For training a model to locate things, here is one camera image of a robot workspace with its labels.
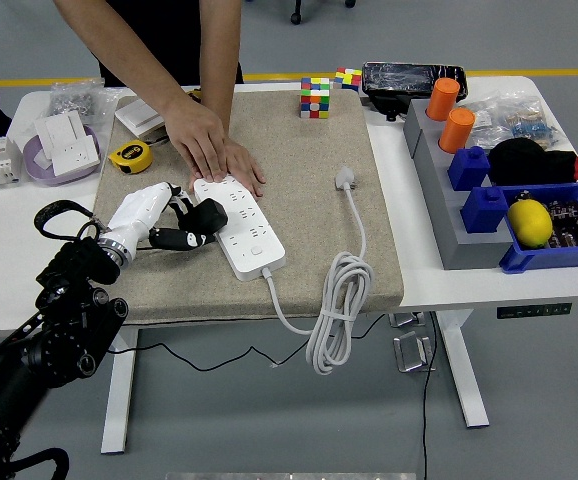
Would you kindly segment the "person's right hand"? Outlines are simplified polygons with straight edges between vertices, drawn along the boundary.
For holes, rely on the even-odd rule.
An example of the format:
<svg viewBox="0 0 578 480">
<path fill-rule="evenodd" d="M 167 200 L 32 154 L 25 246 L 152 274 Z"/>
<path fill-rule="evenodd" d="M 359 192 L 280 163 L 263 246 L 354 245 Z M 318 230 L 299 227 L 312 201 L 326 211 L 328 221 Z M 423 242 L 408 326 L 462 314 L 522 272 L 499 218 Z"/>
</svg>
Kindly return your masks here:
<svg viewBox="0 0 578 480">
<path fill-rule="evenodd" d="M 170 142 L 198 179 L 220 181 L 227 172 L 225 134 L 220 118 L 186 94 L 161 113 Z"/>
</svg>

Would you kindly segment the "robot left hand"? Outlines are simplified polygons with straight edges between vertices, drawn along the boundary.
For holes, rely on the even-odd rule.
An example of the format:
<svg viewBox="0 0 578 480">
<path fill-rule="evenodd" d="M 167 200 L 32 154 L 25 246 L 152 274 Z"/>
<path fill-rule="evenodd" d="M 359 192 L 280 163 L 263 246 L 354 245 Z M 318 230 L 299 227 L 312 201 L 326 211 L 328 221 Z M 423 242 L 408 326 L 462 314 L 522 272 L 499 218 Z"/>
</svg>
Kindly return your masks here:
<svg viewBox="0 0 578 480">
<path fill-rule="evenodd" d="M 168 207 L 176 215 L 176 229 L 156 225 Z M 193 204 L 181 187 L 161 182 L 127 195 L 98 244 L 131 259 L 144 240 L 155 249 L 190 251 L 213 242 L 227 223 L 228 215 L 217 201 L 209 198 Z"/>
</svg>

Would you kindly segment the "person's left hand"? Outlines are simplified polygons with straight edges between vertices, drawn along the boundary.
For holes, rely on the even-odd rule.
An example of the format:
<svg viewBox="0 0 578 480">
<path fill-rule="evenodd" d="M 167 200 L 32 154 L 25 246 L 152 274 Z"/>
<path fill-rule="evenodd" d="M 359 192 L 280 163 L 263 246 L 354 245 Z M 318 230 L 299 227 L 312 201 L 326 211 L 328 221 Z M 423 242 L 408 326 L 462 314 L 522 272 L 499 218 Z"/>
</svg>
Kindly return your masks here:
<svg viewBox="0 0 578 480">
<path fill-rule="evenodd" d="M 219 143 L 217 159 L 209 160 L 203 153 L 194 157 L 186 153 L 185 162 L 190 170 L 190 184 L 196 179 L 217 183 L 227 175 L 234 177 L 255 199 L 263 196 L 266 179 L 254 156 L 239 143 L 227 138 Z"/>
</svg>

